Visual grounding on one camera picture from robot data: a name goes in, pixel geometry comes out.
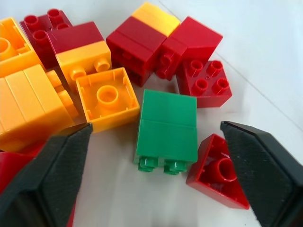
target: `white table surface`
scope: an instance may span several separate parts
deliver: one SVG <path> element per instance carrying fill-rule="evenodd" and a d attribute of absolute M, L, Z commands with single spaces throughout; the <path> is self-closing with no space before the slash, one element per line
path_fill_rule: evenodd
<path fill-rule="evenodd" d="M 73 24 L 94 21 L 107 37 L 144 1 L 0 1 L 1 18 L 21 21 L 62 9 Z M 198 142 L 223 135 L 221 121 L 272 133 L 303 163 L 303 3 L 300 0 L 151 0 L 183 20 L 190 15 L 223 35 L 212 59 L 223 62 L 233 92 L 221 108 L 198 109 Z M 144 88 L 173 92 L 176 80 L 152 76 Z M 142 102 L 143 89 L 134 86 Z M 258 227 L 252 210 L 223 206 L 185 184 L 186 174 L 143 173 L 132 164 L 138 123 L 93 134 L 74 227 Z"/>

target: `textured rubber pad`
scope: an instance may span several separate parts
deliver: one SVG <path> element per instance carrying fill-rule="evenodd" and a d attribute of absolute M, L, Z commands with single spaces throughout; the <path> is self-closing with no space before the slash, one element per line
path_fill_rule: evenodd
<path fill-rule="evenodd" d="M 80 188 L 90 124 L 51 137 L 0 196 L 2 227 L 65 227 Z"/>
<path fill-rule="evenodd" d="M 262 227 L 303 226 L 303 167 L 267 132 L 233 122 L 221 130 Z"/>

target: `orange brick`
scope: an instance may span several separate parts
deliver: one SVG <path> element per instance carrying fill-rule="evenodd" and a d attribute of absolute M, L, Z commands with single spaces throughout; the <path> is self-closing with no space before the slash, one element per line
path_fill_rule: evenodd
<path fill-rule="evenodd" d="M 134 121 L 140 106 L 124 68 L 76 80 L 87 122 L 93 132 Z"/>
<path fill-rule="evenodd" d="M 76 78 L 111 69 L 110 49 L 105 41 L 59 53 L 56 58 L 73 92 Z"/>
<path fill-rule="evenodd" d="M 41 65 L 0 78 L 0 149 L 18 151 L 74 125 L 71 98 L 54 86 L 62 86 L 55 71 Z"/>
<path fill-rule="evenodd" d="M 0 20 L 0 78 L 37 64 L 42 66 L 16 21 L 13 18 Z"/>

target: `white background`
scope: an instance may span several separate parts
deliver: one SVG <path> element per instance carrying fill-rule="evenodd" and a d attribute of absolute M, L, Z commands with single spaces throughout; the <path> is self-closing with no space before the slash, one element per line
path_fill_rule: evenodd
<path fill-rule="evenodd" d="M 198 109 L 199 143 L 222 135 L 220 121 L 272 133 L 303 163 L 303 2 L 301 0 L 151 0 L 180 20 L 187 15 L 223 35 L 212 59 L 223 62 L 233 92 L 221 108 Z M 0 15 L 62 9 L 76 25 L 94 21 L 107 37 L 143 1 L 1 0 Z M 174 92 L 153 76 L 144 88 Z M 143 88 L 134 86 L 139 101 Z M 252 210 L 234 210 L 185 185 L 186 174 L 147 174 L 132 164 L 137 123 L 91 136 L 74 227 L 258 227 Z"/>

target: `green brick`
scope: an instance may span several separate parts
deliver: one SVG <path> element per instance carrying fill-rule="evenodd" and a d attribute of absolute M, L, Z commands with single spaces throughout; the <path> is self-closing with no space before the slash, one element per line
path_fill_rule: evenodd
<path fill-rule="evenodd" d="M 196 98 L 145 90 L 134 163 L 175 175 L 197 161 Z"/>

